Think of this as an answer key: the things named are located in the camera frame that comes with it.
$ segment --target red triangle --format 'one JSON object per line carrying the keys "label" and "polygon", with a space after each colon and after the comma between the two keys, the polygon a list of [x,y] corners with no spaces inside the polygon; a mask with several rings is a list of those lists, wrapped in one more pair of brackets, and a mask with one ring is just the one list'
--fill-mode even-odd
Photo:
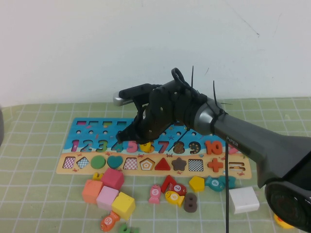
{"label": "red triangle", "polygon": [[171,167],[170,165],[166,162],[165,158],[162,158],[160,162],[155,166],[155,170],[157,171],[170,171]]}

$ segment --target number puzzle board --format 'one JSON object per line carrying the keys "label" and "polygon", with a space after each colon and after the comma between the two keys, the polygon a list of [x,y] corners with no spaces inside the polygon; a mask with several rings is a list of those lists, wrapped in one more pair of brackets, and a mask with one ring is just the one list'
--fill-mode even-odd
{"label": "number puzzle board", "polygon": [[[56,169],[58,174],[104,173],[109,166],[124,175],[219,177],[225,174],[225,142],[185,126],[170,126],[151,145],[118,144],[116,134],[132,118],[75,118]],[[240,152],[229,155],[229,176],[250,179],[249,160]]]}

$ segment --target orange cube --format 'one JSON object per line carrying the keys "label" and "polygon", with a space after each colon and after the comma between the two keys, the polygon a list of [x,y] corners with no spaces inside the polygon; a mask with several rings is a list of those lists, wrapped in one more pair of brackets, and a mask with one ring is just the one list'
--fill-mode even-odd
{"label": "orange cube", "polygon": [[87,203],[96,204],[96,198],[103,188],[103,182],[87,180],[82,191],[83,200]]}

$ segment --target pink fish toy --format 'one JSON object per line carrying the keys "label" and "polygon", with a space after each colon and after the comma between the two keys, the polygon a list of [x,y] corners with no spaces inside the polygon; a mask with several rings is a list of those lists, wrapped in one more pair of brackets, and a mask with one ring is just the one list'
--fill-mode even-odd
{"label": "pink fish toy", "polygon": [[161,188],[159,185],[155,184],[150,189],[150,198],[149,203],[151,204],[160,204],[160,195],[161,195]]}

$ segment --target green circle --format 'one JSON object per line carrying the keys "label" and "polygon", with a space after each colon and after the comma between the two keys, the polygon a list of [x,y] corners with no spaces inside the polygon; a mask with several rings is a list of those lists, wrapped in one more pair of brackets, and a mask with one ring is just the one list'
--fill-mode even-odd
{"label": "green circle", "polygon": [[106,164],[106,160],[101,155],[96,155],[91,160],[91,166],[94,169],[101,169],[102,167],[105,166],[105,164]]}

